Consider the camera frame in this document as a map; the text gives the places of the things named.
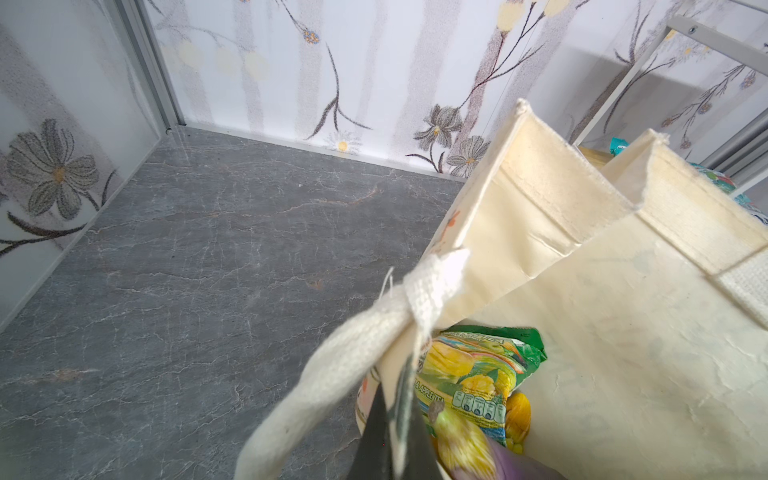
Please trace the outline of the green snack bag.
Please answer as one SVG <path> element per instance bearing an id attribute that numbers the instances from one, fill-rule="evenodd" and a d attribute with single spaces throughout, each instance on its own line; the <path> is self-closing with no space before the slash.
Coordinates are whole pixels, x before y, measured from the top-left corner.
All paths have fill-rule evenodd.
<path id="1" fill-rule="evenodd" d="M 535 328 L 456 325 L 434 337 L 422 355 L 416 398 L 424 414 L 442 403 L 507 447 L 507 400 L 546 360 Z"/>

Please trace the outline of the purple eggplant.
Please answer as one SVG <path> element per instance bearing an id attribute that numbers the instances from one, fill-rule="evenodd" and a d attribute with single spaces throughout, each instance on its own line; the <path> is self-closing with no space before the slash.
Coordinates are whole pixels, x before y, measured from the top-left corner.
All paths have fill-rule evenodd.
<path id="1" fill-rule="evenodd" d="M 452 479 L 564 479 L 556 470 L 490 439 L 475 423 L 444 409 L 442 403 L 431 405 L 428 419 L 439 462 Z"/>

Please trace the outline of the cream floral tote bag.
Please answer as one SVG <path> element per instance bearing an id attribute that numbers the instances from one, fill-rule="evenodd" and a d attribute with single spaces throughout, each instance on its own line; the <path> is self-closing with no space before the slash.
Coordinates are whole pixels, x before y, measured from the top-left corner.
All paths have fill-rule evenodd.
<path id="1" fill-rule="evenodd" d="M 598 168 L 519 101 L 420 262 L 318 347 L 235 477 L 278 477 L 366 374 L 392 460 L 400 371 L 456 325 L 542 335 L 522 455 L 565 478 L 767 475 L 766 225 L 664 135 Z"/>

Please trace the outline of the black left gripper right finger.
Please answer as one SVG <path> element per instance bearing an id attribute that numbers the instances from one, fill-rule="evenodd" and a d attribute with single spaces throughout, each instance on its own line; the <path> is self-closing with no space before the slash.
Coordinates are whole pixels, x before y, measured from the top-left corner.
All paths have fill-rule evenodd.
<path id="1" fill-rule="evenodd" d="M 392 405 L 392 478 L 442 479 L 415 396 L 413 355 L 407 357 L 400 371 Z"/>

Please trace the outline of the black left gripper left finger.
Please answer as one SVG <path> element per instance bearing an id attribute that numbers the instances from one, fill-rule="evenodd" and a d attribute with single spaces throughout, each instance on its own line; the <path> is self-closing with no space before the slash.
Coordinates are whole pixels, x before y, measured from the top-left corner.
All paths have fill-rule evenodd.
<path id="1" fill-rule="evenodd" d="M 389 424 L 382 388 L 378 387 L 347 480 L 390 480 L 391 478 Z"/>

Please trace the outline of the yellow banana bunch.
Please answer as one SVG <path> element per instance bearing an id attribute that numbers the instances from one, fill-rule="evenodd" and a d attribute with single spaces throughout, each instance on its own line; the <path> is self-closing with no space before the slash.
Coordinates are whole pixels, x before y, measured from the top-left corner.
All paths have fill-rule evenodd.
<path id="1" fill-rule="evenodd" d="M 528 397 L 515 391 L 507 400 L 505 414 L 505 436 L 507 448 L 514 453 L 524 453 L 524 442 L 532 422 L 532 409 Z"/>

